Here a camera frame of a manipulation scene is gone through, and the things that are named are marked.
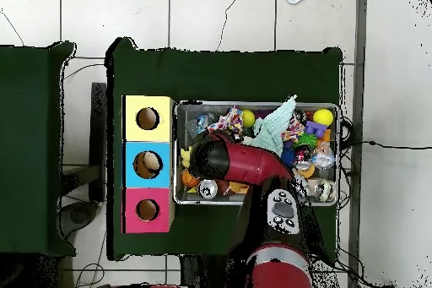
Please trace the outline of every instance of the metal tray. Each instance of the metal tray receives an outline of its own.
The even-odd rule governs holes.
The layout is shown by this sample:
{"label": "metal tray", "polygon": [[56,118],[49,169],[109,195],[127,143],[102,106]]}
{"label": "metal tray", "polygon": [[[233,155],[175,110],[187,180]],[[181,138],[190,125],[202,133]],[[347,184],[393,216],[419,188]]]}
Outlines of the metal tray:
{"label": "metal tray", "polygon": [[[201,198],[197,193],[187,193],[186,187],[181,182],[181,172],[184,170],[181,164],[180,149],[186,149],[195,142],[191,134],[186,129],[186,122],[196,120],[199,116],[206,113],[212,113],[216,120],[223,116],[232,107],[239,109],[249,109],[251,111],[259,109],[274,109],[281,106],[282,103],[275,102],[245,102],[245,101],[180,101],[175,106],[176,131],[177,139],[174,144],[174,200],[178,204],[210,204],[210,205],[242,205],[245,194],[237,193],[226,197],[217,195],[212,200]],[[317,198],[311,198],[312,206],[331,206],[338,201],[339,195],[339,140],[340,140],[340,113],[338,106],[329,103],[299,103],[296,102],[296,108],[306,111],[316,111],[326,108],[333,113],[333,123],[330,125],[332,130],[330,143],[332,150],[336,155],[336,162],[333,168],[328,170],[316,169],[312,177],[322,177],[336,184],[337,196],[331,203],[322,203]]]}

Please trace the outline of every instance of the pink cube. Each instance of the pink cube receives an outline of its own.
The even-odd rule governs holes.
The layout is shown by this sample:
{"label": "pink cube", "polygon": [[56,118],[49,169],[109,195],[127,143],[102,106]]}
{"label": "pink cube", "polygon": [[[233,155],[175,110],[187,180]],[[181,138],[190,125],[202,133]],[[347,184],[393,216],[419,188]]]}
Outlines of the pink cube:
{"label": "pink cube", "polygon": [[[140,209],[140,203],[150,208]],[[174,219],[174,208],[175,204],[168,187],[128,187],[125,208],[126,233],[169,232]]]}

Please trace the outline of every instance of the green table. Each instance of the green table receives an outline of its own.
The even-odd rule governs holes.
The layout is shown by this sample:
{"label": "green table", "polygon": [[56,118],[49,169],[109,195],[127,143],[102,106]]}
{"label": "green table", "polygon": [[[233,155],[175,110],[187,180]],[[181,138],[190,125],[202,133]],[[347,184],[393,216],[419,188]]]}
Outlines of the green table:
{"label": "green table", "polygon": [[0,46],[0,252],[74,255],[57,231],[62,95],[70,42]]}
{"label": "green table", "polygon": [[[129,39],[117,39],[106,53],[108,129],[114,139],[107,145],[108,178],[114,182],[114,187],[108,187],[111,257],[226,254],[239,212],[238,206],[178,205],[169,233],[121,234],[122,95],[166,95],[175,101],[282,101],[297,94],[297,101],[338,104],[341,61],[337,48],[324,52],[139,51]],[[334,261],[337,205],[312,209],[324,253]]]}

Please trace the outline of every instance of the shape sorter box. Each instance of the shape sorter box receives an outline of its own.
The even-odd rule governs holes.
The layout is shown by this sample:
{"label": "shape sorter box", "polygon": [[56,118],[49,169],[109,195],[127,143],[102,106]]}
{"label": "shape sorter box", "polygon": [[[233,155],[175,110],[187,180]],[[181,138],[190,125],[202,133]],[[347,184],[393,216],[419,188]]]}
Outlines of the shape sorter box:
{"label": "shape sorter box", "polygon": [[[145,179],[140,177],[133,167],[135,159],[140,153],[151,152],[156,154],[162,168],[155,177]],[[171,187],[172,186],[172,154],[171,143],[141,143],[126,142],[126,187]]]}
{"label": "shape sorter box", "polygon": [[[158,214],[154,220],[143,220],[139,217],[137,207],[144,200],[152,200],[158,205]],[[127,188],[126,233],[169,232],[175,206],[170,188]]]}
{"label": "shape sorter box", "polygon": [[[174,219],[173,103],[170,97],[146,95],[123,97],[122,138],[125,155],[122,164],[124,164],[125,176],[122,179],[122,186],[125,221],[123,231],[126,233],[168,232]],[[149,122],[149,117],[154,118],[153,122]],[[154,167],[146,166],[146,156],[149,153],[159,163],[156,164],[157,172],[151,170]],[[148,204],[149,201],[155,213],[150,220],[138,213],[140,203]]]}
{"label": "shape sorter box", "polygon": [[[126,95],[125,100],[125,136],[126,141],[135,142],[171,142],[173,105],[170,97],[148,95]],[[152,110],[156,116],[155,126],[149,129],[138,125],[138,114],[142,110]]]}

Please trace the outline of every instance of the yellow cube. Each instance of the yellow cube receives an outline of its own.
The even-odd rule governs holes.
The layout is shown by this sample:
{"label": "yellow cube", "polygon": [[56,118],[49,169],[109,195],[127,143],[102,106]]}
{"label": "yellow cube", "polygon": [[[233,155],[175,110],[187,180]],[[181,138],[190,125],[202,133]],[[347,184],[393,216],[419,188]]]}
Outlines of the yellow cube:
{"label": "yellow cube", "polygon": [[126,95],[124,101],[126,141],[171,141],[173,100],[170,97]]}

